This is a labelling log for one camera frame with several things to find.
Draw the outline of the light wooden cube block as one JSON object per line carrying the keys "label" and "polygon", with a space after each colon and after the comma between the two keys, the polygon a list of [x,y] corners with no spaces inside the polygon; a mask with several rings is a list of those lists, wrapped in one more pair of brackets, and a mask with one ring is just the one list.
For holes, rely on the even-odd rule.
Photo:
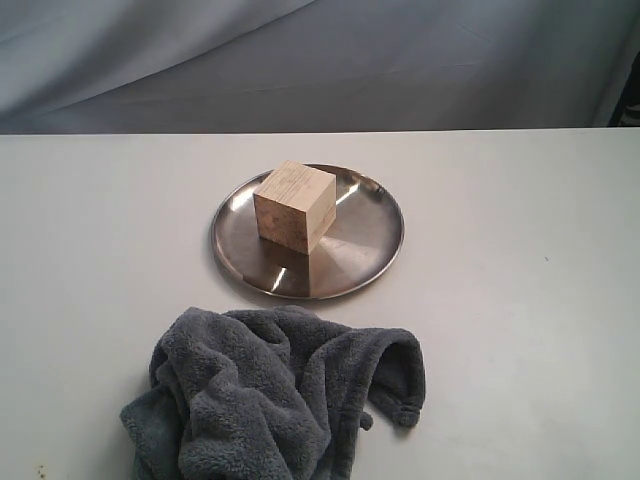
{"label": "light wooden cube block", "polygon": [[336,176],[286,161],[253,193],[259,236],[308,255],[336,219]]}

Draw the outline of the grey fluffy towel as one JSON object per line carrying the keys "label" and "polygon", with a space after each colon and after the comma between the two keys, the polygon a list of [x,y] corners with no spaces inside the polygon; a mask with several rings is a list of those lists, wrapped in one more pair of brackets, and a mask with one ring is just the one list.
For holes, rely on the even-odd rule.
{"label": "grey fluffy towel", "polygon": [[409,331],[296,306],[190,308],[158,340],[150,387],[120,414],[136,479],[347,479],[372,405],[414,427],[426,398]]}

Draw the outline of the round stainless steel plate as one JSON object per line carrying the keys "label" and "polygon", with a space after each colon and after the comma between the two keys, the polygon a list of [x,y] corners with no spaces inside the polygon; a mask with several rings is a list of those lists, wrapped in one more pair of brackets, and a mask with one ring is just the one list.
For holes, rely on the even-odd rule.
{"label": "round stainless steel plate", "polygon": [[253,191],[261,173],[234,189],[210,227],[219,269],[248,288],[294,300],[324,300],[352,293],[379,278],[404,239],[402,211],[379,182],[336,165],[315,166],[336,176],[337,218],[304,255],[259,237]]}

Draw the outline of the grey backdrop cloth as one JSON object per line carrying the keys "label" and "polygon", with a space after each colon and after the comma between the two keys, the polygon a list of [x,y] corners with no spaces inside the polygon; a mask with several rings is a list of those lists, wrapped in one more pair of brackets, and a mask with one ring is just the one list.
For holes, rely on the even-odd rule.
{"label": "grey backdrop cloth", "polygon": [[586,127],[635,1],[5,1],[6,134]]}

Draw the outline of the black stand pole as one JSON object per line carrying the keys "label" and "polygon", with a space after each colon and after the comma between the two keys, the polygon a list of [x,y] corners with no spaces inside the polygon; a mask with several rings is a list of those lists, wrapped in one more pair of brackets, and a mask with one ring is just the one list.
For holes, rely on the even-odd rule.
{"label": "black stand pole", "polygon": [[639,64],[635,63],[614,107],[608,127],[639,126],[639,83]]}

